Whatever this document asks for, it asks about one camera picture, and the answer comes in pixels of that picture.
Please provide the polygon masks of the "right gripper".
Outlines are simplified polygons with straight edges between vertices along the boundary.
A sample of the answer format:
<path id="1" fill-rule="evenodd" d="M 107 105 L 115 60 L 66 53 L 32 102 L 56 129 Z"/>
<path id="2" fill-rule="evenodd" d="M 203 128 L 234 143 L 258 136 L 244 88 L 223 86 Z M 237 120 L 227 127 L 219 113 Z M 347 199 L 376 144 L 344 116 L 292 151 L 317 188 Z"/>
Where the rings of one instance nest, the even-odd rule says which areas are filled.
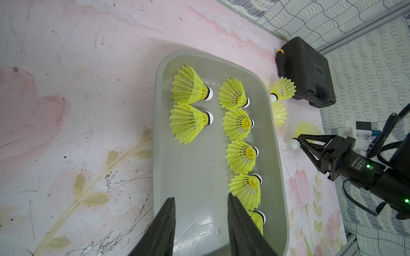
<path id="1" fill-rule="evenodd" d="M 383 146 L 381 151 L 397 151 L 389 161 L 379 155 L 379 163 L 353 151 L 356 140 L 352 137 L 301 134 L 297 139 L 316 169 L 324 175 L 329 174 L 329 180 L 342 176 L 345 182 L 382 199 L 378 206 L 368 208 L 353 199 L 343 184 L 345 196 L 354 205 L 373 216 L 378 216 L 386 205 L 390 205 L 397 211 L 396 219 L 410 218 L 409 139 Z"/>

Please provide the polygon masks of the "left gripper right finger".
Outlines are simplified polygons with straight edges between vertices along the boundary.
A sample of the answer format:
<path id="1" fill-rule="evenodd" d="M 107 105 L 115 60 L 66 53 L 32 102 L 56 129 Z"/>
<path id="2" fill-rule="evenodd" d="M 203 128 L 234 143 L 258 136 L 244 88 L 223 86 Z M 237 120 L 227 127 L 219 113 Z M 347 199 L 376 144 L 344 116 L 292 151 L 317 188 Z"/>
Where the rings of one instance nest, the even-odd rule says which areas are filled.
<path id="1" fill-rule="evenodd" d="M 239 199 L 229 194 L 227 207 L 231 255 L 274 256 L 274 250 L 259 232 Z"/>

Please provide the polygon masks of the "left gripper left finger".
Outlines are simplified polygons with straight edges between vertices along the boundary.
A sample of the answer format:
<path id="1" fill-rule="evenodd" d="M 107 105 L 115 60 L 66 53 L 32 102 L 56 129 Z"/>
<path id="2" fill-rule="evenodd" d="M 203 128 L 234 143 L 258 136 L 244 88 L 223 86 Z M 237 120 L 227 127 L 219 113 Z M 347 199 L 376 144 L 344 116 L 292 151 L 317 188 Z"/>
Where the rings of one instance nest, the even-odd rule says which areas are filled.
<path id="1" fill-rule="evenodd" d="M 166 199 L 129 256 L 172 256 L 176 227 L 175 198 Z"/>

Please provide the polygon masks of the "grey plastic storage box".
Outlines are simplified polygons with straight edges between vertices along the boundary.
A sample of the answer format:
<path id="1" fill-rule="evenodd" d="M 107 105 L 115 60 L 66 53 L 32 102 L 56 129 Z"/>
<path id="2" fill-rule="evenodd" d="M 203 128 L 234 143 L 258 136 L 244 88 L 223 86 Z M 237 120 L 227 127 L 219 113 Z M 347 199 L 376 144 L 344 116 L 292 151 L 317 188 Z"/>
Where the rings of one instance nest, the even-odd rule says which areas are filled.
<path id="1" fill-rule="evenodd" d="M 188 144 L 180 143 L 170 127 L 172 81 L 184 65 L 194 68 L 214 96 L 195 108 L 212 113 L 213 123 Z M 165 56 L 156 76 L 153 136 L 154 212 L 167 198 L 176 203 L 175 256 L 230 254 L 227 198 L 234 178 L 226 160 L 229 137 L 223 130 L 225 108 L 218 92 L 227 79 L 241 81 L 250 105 L 246 112 L 255 125 L 246 138 L 259 150 L 253 172 L 262 179 L 259 209 L 266 215 L 264 238 L 280 256 L 288 251 L 289 221 L 284 178 L 271 101 L 261 79 L 253 72 L 210 54 L 179 50 Z"/>

